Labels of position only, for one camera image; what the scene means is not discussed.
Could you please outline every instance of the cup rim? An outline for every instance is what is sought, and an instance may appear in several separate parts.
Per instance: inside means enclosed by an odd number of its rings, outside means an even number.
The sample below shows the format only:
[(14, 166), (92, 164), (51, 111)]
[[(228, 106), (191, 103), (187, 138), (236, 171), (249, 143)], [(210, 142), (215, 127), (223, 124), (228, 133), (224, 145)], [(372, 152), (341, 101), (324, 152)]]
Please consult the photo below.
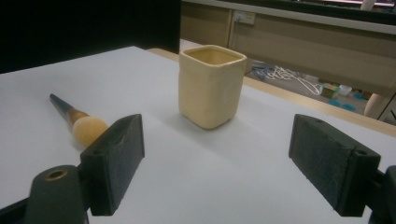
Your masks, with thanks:
[[(192, 53), (192, 52), (203, 50), (203, 49), (217, 49), (217, 50), (225, 51), (226, 53), (229, 53), (229, 54), (231, 54), (231, 55), (233, 55), (235, 57), (238, 57), (239, 59), (237, 59), (235, 61), (228, 62), (228, 63), (212, 64), (212, 63), (205, 63), (203, 61), (197, 60), (196, 58), (193, 58), (193, 57), (191, 57), (188, 54), (188, 53)], [(217, 46), (217, 45), (202, 45), (202, 46), (199, 46), (199, 47), (194, 47), (194, 48), (190, 48), (190, 49), (184, 49), (179, 54), (184, 56), (184, 57), (187, 57), (189, 59), (192, 59), (192, 60), (194, 60), (194, 61), (196, 61), (198, 63), (204, 63), (206, 65), (213, 66), (213, 67), (219, 67), (219, 66), (230, 64), (230, 63), (238, 63), (238, 62), (244, 61), (244, 60), (246, 60), (248, 58), (245, 54), (236, 52), (236, 51), (231, 50), (231, 49), (226, 49), (224, 47), (220, 47), (220, 46)]]

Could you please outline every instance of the wire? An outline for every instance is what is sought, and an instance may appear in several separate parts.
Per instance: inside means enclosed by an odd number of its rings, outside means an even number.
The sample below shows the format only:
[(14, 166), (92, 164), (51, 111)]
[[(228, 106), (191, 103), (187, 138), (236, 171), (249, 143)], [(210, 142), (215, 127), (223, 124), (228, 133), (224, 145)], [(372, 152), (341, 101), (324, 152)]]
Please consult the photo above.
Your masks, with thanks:
[(264, 66), (264, 67), (253, 67), (251, 72), (254, 76), (258, 77), (260, 80), (268, 79), (283, 79), (283, 80), (292, 80), (296, 79), (299, 81), (303, 86), (305, 86), (309, 91), (312, 92), (314, 95), (320, 95), (320, 90), (317, 86), (319, 84), (312, 84), (311, 82), (307, 81), (306, 79), (300, 77), (300, 73), (291, 71), (289, 69), (284, 69), (279, 66), (271, 67), (271, 66)]

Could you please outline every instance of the brush handle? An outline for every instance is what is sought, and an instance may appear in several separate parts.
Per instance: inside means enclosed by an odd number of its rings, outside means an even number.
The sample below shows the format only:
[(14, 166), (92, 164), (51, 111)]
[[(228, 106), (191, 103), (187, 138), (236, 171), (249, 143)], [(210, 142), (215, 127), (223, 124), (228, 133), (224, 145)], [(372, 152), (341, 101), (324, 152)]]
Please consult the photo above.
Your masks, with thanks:
[(63, 113), (63, 115), (67, 118), (67, 121), (72, 126), (78, 119), (89, 116), (87, 113), (75, 109), (73, 106), (54, 94), (51, 94), (49, 98), (53, 101), (53, 103), (55, 103), (56, 107), (58, 107), (60, 112)]
[(63, 101), (61, 98), (59, 98), (58, 96), (54, 95), (54, 94), (50, 94), (49, 98), (57, 105), (57, 107), (59, 108), (59, 110), (66, 116), (67, 111), (69, 111), (71, 108), (74, 108), (73, 106), (71, 106), (70, 104), (68, 104), (67, 102)]

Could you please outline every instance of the ceramic cup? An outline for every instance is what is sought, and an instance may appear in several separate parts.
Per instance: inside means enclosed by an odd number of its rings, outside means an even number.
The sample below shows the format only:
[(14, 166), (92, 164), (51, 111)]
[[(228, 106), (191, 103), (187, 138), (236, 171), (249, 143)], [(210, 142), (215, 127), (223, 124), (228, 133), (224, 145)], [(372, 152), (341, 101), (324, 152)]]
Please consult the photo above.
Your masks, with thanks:
[(179, 54), (178, 107), (203, 129), (214, 129), (236, 114), (247, 57), (219, 46)]

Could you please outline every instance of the floor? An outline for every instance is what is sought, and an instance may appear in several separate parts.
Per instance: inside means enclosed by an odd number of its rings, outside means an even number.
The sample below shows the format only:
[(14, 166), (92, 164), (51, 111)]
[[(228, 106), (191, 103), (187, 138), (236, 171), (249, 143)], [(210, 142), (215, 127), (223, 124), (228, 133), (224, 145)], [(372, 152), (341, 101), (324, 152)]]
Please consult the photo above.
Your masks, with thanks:
[[(199, 46), (202, 45), (184, 39), (180, 40), (180, 50), (199, 47)], [(316, 99), (321, 102), (328, 103), (330, 105), (339, 106), (341, 108), (363, 115), (364, 107), (367, 104), (367, 100), (362, 98), (361, 94), (359, 94), (357, 91), (351, 91), (348, 95), (345, 96), (338, 94), (332, 99), (330, 99), (319, 94), (320, 86), (323, 83), (319, 82), (318, 78), (302, 73), (293, 73), (293, 72), (291, 73), (293, 74), (293, 76), (291, 76), (290, 79), (285, 79), (283, 77), (279, 78), (276, 76), (268, 77), (266, 75), (263, 75), (263, 73), (257, 74), (256, 72), (251, 71), (249, 67), (246, 76), (277, 86), (284, 90), (293, 91), (301, 95), (310, 97), (312, 99)], [(384, 121), (386, 123), (396, 125), (395, 117), (396, 116), (393, 116), (391, 113), (389, 113), (389, 115), (386, 117)]]

